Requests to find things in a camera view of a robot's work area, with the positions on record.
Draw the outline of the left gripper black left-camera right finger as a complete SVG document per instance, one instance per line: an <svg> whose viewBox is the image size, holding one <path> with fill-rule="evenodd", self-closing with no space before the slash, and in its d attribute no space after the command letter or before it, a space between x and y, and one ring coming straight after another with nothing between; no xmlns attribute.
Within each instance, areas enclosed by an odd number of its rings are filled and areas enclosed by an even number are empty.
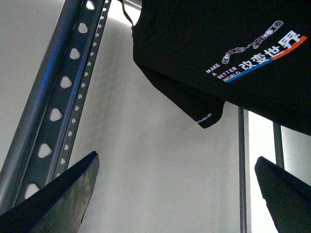
<svg viewBox="0 0 311 233"><path fill-rule="evenodd" d="M311 231L311 186L264 157L255 173L266 206L279 233Z"/></svg>

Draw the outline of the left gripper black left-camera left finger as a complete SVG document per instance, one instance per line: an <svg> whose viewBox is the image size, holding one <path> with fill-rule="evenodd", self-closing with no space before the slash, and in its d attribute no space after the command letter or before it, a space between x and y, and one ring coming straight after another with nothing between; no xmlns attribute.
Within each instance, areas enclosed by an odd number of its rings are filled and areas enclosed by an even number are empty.
<svg viewBox="0 0 311 233"><path fill-rule="evenodd" d="M2 233L76 233L99 170L93 151L44 188L0 216Z"/></svg>

